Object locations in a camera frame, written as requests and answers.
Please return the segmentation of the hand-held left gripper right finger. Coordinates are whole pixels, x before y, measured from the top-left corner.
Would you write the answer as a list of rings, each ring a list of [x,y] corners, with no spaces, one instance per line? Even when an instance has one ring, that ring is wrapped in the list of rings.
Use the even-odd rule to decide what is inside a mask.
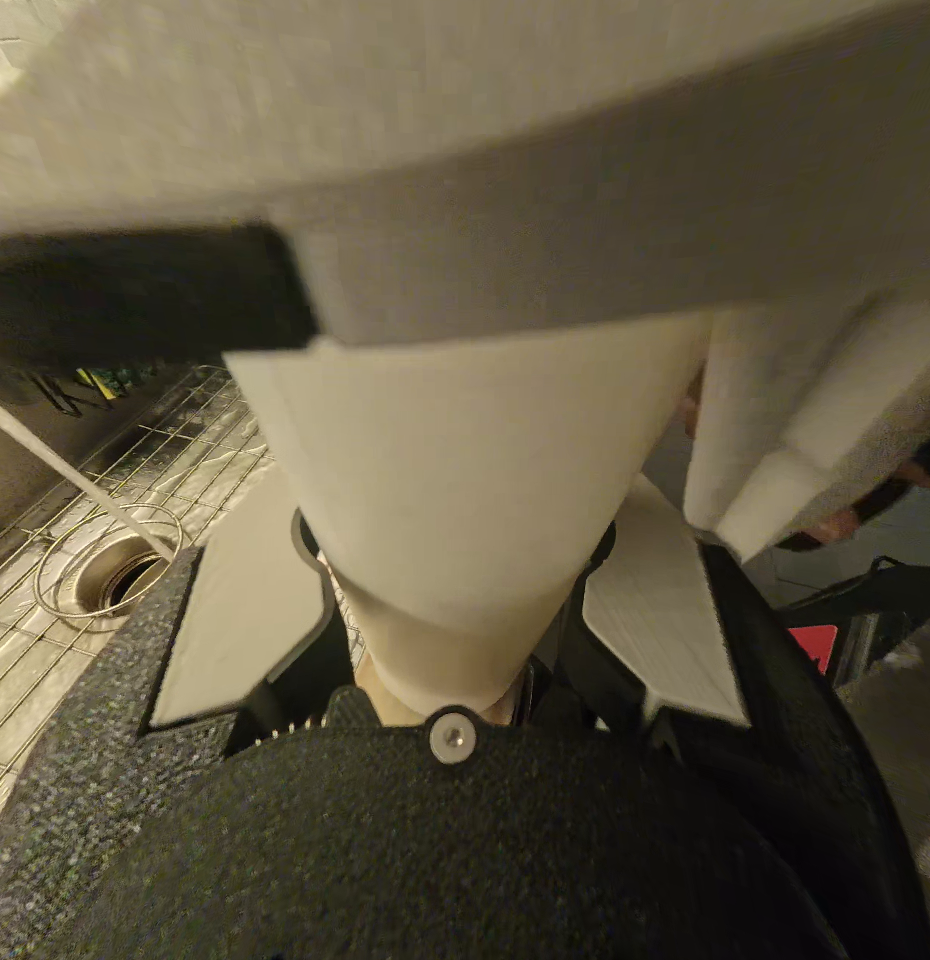
[[[586,580],[582,614],[642,683],[643,718],[670,708],[749,728],[699,542],[681,511],[639,474],[614,524],[614,545]]]

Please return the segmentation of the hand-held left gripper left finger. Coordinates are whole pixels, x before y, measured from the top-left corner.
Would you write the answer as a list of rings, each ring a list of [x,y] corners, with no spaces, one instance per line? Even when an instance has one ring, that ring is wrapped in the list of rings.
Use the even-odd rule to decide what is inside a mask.
[[[290,480],[271,464],[212,526],[159,682],[152,728],[240,706],[329,626],[335,590],[305,544],[302,519]]]

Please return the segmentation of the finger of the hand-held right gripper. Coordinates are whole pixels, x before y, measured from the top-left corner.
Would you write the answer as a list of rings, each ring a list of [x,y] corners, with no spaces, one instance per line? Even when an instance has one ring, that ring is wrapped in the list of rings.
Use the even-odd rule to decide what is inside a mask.
[[[930,75],[722,79],[326,197],[340,341],[587,325],[930,273]]]

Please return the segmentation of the white plastic bottle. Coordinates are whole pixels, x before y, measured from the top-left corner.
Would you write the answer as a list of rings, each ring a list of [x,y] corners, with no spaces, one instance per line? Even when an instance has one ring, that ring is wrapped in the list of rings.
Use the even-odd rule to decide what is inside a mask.
[[[226,366],[375,671],[415,714],[498,702],[662,436],[710,321],[406,346],[230,351]]]

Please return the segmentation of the black bottle cap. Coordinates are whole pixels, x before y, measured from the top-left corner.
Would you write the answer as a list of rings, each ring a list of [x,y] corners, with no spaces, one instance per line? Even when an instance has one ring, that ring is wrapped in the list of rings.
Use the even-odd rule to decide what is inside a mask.
[[[45,371],[298,350],[318,334],[272,226],[0,238],[0,363]]]

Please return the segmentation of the person's right hand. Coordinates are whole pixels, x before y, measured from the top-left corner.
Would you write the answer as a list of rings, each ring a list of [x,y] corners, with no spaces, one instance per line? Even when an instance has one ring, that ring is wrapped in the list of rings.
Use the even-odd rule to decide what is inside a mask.
[[[861,525],[857,511],[854,508],[845,508],[805,529],[802,531],[802,536],[821,546],[828,546],[851,539]]]

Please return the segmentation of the sink drain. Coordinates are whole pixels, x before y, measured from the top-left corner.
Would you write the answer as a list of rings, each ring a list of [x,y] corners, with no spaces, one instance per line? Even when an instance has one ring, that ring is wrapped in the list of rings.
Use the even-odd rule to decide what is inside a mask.
[[[126,613],[169,566],[141,536],[112,531],[75,555],[60,585],[60,611],[79,619]]]

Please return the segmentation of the red panel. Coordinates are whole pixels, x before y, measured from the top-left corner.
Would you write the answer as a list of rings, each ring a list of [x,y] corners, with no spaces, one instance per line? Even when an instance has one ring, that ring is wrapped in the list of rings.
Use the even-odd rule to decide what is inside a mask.
[[[792,627],[788,628],[788,632],[814,663],[819,674],[826,676],[840,639],[838,626],[823,624]]]

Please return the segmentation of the stainless steel sink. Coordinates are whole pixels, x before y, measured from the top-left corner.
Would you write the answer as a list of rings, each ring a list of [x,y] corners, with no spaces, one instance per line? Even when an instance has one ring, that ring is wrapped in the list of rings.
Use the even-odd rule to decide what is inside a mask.
[[[69,378],[10,376],[6,382],[0,378],[0,402],[29,431],[107,495],[86,474],[83,466],[101,450],[115,446],[132,426],[144,419],[145,414],[157,405],[171,387],[188,372],[202,366],[222,368],[231,377],[229,371],[218,362],[198,366],[135,367],[117,373],[81,369]],[[87,496],[74,483],[0,429],[0,534],[7,527],[15,526],[41,498],[64,483]],[[98,661],[111,641],[75,681],[63,700]],[[51,723],[53,714],[29,751],[12,792],[0,810],[0,818],[25,771],[29,755]]]

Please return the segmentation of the black metal frame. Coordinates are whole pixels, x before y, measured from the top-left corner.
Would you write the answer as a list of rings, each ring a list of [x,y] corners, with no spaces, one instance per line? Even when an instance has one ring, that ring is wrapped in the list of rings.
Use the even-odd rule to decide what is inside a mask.
[[[776,614],[787,630],[837,626],[839,640],[824,677],[838,689],[863,677],[930,620],[930,566],[880,556],[863,574],[780,606]]]

